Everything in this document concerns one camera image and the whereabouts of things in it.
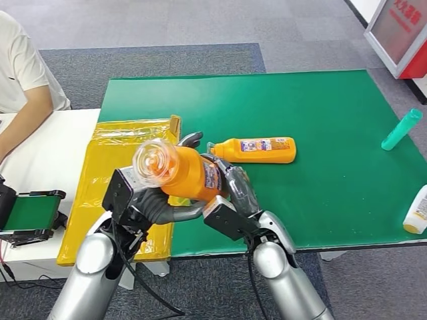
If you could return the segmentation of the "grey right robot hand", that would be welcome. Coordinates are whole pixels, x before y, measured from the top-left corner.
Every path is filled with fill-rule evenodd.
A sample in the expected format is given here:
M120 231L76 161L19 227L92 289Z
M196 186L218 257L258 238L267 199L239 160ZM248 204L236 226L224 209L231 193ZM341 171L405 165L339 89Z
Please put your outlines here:
M238 213L252 217L262 212L248 175L242 167L207 153L203 153L202 157L212 162L219 171L221 192L224 197L230 197Z

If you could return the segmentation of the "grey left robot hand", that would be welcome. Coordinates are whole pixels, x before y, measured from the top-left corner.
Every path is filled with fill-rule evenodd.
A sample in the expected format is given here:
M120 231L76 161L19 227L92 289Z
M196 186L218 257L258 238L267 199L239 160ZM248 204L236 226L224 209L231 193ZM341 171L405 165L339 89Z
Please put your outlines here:
M207 203L202 157L163 139L144 142L132 169L144 187L136 207L153 224L196 219Z

